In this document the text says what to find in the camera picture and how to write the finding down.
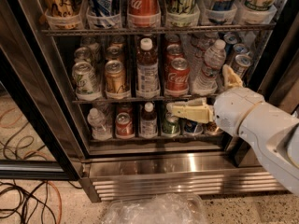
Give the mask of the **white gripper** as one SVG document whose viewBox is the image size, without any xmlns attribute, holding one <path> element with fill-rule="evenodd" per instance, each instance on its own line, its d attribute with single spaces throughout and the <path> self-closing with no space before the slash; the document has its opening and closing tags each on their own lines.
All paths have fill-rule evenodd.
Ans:
<svg viewBox="0 0 299 224">
<path fill-rule="evenodd" d="M 199 123 L 216 124 L 231 136 L 238 136 L 238 129 L 247 114 L 264 98 L 261 94 L 248 88 L 243 88 L 243 81 L 231 66 L 222 67 L 224 89 L 227 91 L 216 97 L 213 106 L 206 98 L 196 98 L 190 101 L 168 103 L 166 110 L 172 115 Z"/>
</svg>

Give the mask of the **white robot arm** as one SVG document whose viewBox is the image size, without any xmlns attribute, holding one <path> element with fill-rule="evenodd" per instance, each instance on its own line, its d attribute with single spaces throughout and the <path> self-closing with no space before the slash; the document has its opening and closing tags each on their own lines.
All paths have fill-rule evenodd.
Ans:
<svg viewBox="0 0 299 224">
<path fill-rule="evenodd" d="M 166 105 L 172 115 L 217 126 L 232 137 L 246 141 L 259 163 L 284 188 L 299 195 L 299 118 L 267 103 L 243 86 L 229 65 L 222 68 L 224 92 L 213 105 L 198 98 Z"/>
</svg>

